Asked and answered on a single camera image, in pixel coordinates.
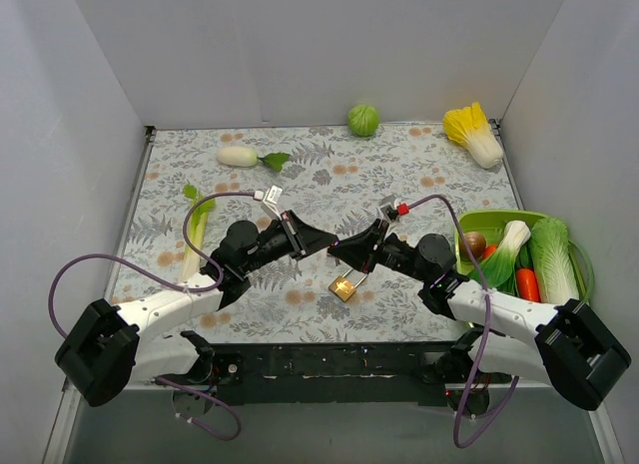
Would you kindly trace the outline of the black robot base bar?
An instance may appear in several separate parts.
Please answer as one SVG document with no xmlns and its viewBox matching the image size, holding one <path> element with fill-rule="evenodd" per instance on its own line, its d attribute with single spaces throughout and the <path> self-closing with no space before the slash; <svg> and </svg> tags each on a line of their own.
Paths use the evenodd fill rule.
<svg viewBox="0 0 639 464">
<path fill-rule="evenodd" d="M 232 406 L 280 403 L 412 402 L 443 406 L 445 387 L 461 384 L 472 361 L 460 343 L 361 342 L 207 344 L 171 381 L 205 386 Z"/>
</svg>

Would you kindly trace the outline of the large brass padlock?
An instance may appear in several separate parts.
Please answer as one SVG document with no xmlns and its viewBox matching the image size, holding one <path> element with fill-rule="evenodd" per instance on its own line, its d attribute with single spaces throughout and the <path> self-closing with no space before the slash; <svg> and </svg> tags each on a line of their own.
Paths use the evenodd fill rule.
<svg viewBox="0 0 639 464">
<path fill-rule="evenodd" d="M 330 283 L 328 290 L 341 302 L 348 302 L 356 295 L 366 279 L 366 273 L 349 268 Z"/>
</svg>

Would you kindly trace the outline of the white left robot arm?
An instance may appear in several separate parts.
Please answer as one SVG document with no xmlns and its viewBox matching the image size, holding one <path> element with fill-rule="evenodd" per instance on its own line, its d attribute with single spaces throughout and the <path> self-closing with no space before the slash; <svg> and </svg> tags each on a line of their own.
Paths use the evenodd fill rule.
<svg viewBox="0 0 639 464">
<path fill-rule="evenodd" d="M 163 290 L 123 307 L 99 299 L 87 306 L 55 362 L 92 407 L 116 397 L 130 382 L 158 376 L 202 384 L 214 369 L 215 351 L 190 330 L 173 329 L 237 301 L 251 286 L 251 272 L 288 255 L 304 259 L 337 237 L 287 211 L 264 230 L 233 223 L 212 262 L 175 290 Z"/>
</svg>

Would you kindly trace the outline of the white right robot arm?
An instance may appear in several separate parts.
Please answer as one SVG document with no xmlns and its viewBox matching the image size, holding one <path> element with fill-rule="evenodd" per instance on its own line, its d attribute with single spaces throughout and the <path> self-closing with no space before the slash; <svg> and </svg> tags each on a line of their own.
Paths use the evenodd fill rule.
<svg viewBox="0 0 639 464">
<path fill-rule="evenodd" d="M 482 325 L 486 338 L 463 336 L 453 348 L 459 379 L 474 381 L 485 372 L 519 376 L 594 411 L 630 366 L 630 354 L 588 304 L 541 304 L 484 290 L 456 271 L 443 235 L 426 234 L 411 246 L 386 230 L 386 222 L 376 220 L 327 251 L 364 274 L 382 265 L 409 276 L 421 282 L 418 295 L 432 313 Z"/>
</svg>

